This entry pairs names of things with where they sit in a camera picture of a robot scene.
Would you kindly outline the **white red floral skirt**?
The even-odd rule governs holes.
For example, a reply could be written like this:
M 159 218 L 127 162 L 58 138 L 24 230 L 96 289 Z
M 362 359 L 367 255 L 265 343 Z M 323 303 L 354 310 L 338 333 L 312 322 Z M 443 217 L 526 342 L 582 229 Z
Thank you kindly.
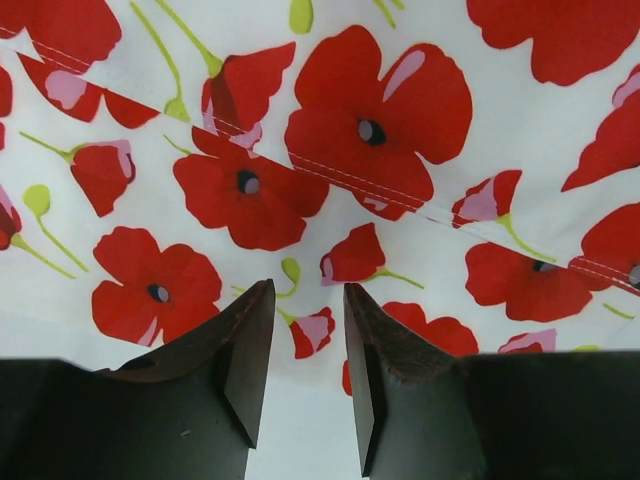
M 341 287 L 440 348 L 639 346 L 635 1 L 5 1 L 1 353 L 168 343 L 256 279 L 349 389 Z

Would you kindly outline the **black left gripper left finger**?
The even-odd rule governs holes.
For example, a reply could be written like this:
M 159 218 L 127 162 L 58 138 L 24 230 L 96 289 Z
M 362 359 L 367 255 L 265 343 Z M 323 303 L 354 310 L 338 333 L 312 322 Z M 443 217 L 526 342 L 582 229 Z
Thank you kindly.
M 275 288 L 116 370 L 1 364 L 5 479 L 241 479 L 257 445 Z

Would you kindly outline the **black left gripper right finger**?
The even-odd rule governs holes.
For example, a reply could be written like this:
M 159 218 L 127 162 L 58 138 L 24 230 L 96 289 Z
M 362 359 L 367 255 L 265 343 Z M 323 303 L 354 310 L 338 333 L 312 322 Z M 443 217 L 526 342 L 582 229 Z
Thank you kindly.
M 368 479 L 635 479 L 635 351 L 452 356 L 344 288 Z

